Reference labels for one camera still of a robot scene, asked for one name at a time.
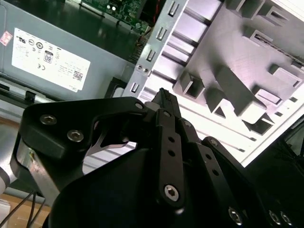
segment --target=circuit board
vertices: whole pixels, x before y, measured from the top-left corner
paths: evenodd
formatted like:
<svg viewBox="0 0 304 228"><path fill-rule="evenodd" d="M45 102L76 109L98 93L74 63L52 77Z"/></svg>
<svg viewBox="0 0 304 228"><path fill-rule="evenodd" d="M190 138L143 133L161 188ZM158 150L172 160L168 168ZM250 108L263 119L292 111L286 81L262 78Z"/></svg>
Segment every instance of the circuit board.
<svg viewBox="0 0 304 228"><path fill-rule="evenodd" d="M140 33L144 33L149 26L138 16L146 0L82 0L82 2L130 25Z"/></svg>

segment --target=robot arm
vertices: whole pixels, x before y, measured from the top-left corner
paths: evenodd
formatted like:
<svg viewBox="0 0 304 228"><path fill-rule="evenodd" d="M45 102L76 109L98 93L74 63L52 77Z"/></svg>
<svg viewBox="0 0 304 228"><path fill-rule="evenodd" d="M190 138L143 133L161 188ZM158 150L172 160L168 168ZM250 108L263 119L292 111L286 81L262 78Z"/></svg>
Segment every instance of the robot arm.
<svg viewBox="0 0 304 228"><path fill-rule="evenodd" d="M135 150L83 175L86 155L129 141ZM51 228L295 225L217 139L198 138L164 89L147 104L120 97L28 107L11 166L52 206Z"/></svg>

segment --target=wire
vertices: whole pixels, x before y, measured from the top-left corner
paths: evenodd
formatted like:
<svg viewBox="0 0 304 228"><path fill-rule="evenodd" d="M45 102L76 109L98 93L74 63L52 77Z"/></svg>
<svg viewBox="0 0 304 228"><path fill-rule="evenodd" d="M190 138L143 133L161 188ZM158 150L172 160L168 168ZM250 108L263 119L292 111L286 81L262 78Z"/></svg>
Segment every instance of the wire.
<svg viewBox="0 0 304 228"><path fill-rule="evenodd" d="M155 14L153 16L153 23L155 24L156 23L156 16L157 14L159 13L159 4L160 4L160 1L161 0L157 0L157 3L156 3L156 11L155 11Z"/></svg>
<svg viewBox="0 0 304 228"><path fill-rule="evenodd" d="M28 200L28 198L34 194L34 191L32 191L26 198L23 199L5 218L4 220L0 223L0 228L3 227L3 225L10 219L10 217L18 210L18 208L24 204L25 201Z"/></svg>
<svg viewBox="0 0 304 228"><path fill-rule="evenodd" d="M29 223L29 226L28 226L29 228L30 228L30 227L34 224L34 222L36 221L36 219L37 219L38 215L40 214L40 212L41 212L41 210L42 210L42 208L43 208L45 202L46 202L46 200L44 199L44 201L42 202L42 204L41 204L40 208L38 209L36 215L34 216L33 220L31 220L31 222Z"/></svg>
<svg viewBox="0 0 304 228"><path fill-rule="evenodd" d="M29 218L28 218L28 223L27 223L27 228L29 228L29 224L33 218L33 214L34 214L34 209L35 209L35 203L36 203L36 192L33 195L33 201L32 201L32 208L30 209L30 214L29 214Z"/></svg>

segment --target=power supply label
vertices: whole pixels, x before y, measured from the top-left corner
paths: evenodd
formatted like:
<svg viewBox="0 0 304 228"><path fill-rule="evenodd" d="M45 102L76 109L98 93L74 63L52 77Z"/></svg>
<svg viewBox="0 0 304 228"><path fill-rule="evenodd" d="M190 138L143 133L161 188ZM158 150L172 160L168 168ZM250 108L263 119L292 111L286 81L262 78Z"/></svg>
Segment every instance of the power supply label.
<svg viewBox="0 0 304 228"><path fill-rule="evenodd" d="M11 64L77 92L83 89L91 62L15 28Z"/></svg>

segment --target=rectangular cutout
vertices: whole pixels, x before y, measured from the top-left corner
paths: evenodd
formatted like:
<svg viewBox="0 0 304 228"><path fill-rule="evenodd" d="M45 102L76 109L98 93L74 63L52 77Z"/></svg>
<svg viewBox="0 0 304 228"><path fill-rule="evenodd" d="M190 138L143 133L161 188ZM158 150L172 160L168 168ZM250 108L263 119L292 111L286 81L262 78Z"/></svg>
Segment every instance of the rectangular cutout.
<svg viewBox="0 0 304 228"><path fill-rule="evenodd" d="M177 11L177 9L178 9L179 6L180 5L178 3L176 3L175 1L173 1L171 3L171 7L170 7L168 15L171 16L171 17L174 17L174 15L175 15L175 13L176 13L176 11Z"/></svg>
<svg viewBox="0 0 304 228"><path fill-rule="evenodd" d="M285 17L283 17L282 15L280 15L279 13L272 11L271 12L271 16L274 16L275 18L277 18L278 20L286 20Z"/></svg>
<svg viewBox="0 0 304 228"><path fill-rule="evenodd" d="M250 124L244 121L244 124L249 129L249 131L257 133L259 135L264 135L273 126L272 124L269 124L262 119L259 119L254 124Z"/></svg>
<svg viewBox="0 0 304 228"><path fill-rule="evenodd" d="M280 113L280 112L276 112L275 114L276 114L277 116L279 116L279 117L283 116L283 114Z"/></svg>
<svg viewBox="0 0 304 228"><path fill-rule="evenodd" d="M289 20L283 11L268 4L264 4L259 11L259 15L270 22L273 26L284 26Z"/></svg>
<svg viewBox="0 0 304 228"><path fill-rule="evenodd" d="M160 30L158 30L157 36L156 38L159 41L162 41L162 39L164 38L164 36L166 35L167 29L165 29L164 27L161 27Z"/></svg>
<svg viewBox="0 0 304 228"><path fill-rule="evenodd" d="M295 98L295 97L293 97L293 96L292 96L292 97L290 97L290 98L289 98L289 100L291 100L291 101L292 101L292 102L294 102L294 103L298 101L298 99L296 99L296 98Z"/></svg>
<svg viewBox="0 0 304 228"><path fill-rule="evenodd" d="M154 56L155 56L155 51L150 50L150 52L149 52L149 54L148 54L148 56L147 56L147 60L148 60L149 62L152 62Z"/></svg>
<svg viewBox="0 0 304 228"><path fill-rule="evenodd" d="M0 84L0 89L4 89L4 90L6 90L6 91L9 91L9 90L10 90L10 88L9 88L8 86L3 85L3 84Z"/></svg>
<svg viewBox="0 0 304 228"><path fill-rule="evenodd" d="M132 93L136 93L138 87L139 87L139 84L133 83L132 88L131 88L131 92L132 92Z"/></svg>
<svg viewBox="0 0 304 228"><path fill-rule="evenodd" d="M252 27L247 27L245 29L243 37L258 47L268 47L268 43L273 41L273 39Z"/></svg>

